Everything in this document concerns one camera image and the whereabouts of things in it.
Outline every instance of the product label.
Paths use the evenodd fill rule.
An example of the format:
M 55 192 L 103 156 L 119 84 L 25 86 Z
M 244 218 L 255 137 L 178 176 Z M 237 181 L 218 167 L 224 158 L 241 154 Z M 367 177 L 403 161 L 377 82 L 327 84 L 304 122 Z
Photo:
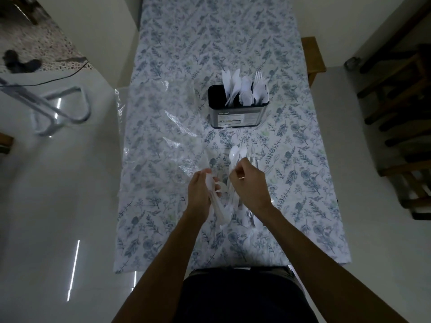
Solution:
M 219 114 L 218 126 L 219 127 L 240 127 L 240 126 L 253 126 L 257 124 L 260 112 L 254 113 L 241 113 L 241 114 Z

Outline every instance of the speckled stone floor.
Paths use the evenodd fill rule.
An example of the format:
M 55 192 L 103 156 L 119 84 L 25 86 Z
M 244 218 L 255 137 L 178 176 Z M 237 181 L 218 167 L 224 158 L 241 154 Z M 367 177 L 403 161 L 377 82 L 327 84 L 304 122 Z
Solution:
M 0 7 L 0 53 L 12 49 L 19 60 L 42 61 L 38 71 L 78 69 L 86 61 L 72 42 L 42 8 L 35 9 L 38 25 L 33 25 L 16 7 L 1 1 Z M 91 64 L 86 69 L 93 69 Z M 0 59 L 0 73 L 8 72 Z

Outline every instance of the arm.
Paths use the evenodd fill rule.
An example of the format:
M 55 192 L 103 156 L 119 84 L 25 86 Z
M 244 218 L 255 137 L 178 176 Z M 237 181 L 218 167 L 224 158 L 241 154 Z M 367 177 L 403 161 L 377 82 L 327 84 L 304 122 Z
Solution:
M 230 180 L 280 244 L 327 322 L 406 322 L 283 217 L 271 204 L 265 174 L 247 159 L 238 163 Z
M 115 316 L 117 322 L 170 322 L 176 312 L 190 255 L 209 213 L 205 169 L 193 176 L 188 205 L 166 244 Z

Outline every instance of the utensil holder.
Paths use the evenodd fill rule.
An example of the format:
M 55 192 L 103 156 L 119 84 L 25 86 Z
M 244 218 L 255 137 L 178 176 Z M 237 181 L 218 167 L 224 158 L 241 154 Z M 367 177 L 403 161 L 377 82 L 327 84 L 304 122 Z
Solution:
M 239 94 L 230 107 L 224 106 L 226 102 L 223 84 L 208 88 L 209 123 L 213 128 L 258 126 L 269 104 L 243 106 L 239 101 Z

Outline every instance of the tablecloth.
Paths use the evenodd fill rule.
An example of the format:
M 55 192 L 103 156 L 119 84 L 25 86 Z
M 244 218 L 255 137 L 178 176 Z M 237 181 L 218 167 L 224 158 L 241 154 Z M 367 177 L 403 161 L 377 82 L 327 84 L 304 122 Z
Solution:
M 222 83 L 222 69 L 236 68 L 250 76 L 262 70 L 269 78 L 268 109 L 257 127 L 213 129 L 206 119 L 207 89 Z M 338 263 L 350 262 L 290 0 L 143 0 L 128 118 L 142 116 L 145 106 L 133 86 L 176 78 L 194 81 L 202 143 L 213 172 L 226 181 L 229 149 L 247 146 L 266 173 L 275 206 Z M 157 113 L 145 110 L 152 123 L 147 122 L 147 129 L 156 129 Z M 139 142 L 137 122 L 126 122 L 125 149 L 150 156 L 148 145 Z M 156 166 L 139 166 L 138 171 L 149 177 Z M 187 198 L 186 189 L 172 193 L 137 184 L 131 190 L 131 170 L 123 164 L 117 273 L 146 270 L 174 229 Z M 244 218 L 233 215 L 223 230 L 215 217 L 207 220 L 189 268 L 288 264 L 266 228 L 250 228 Z

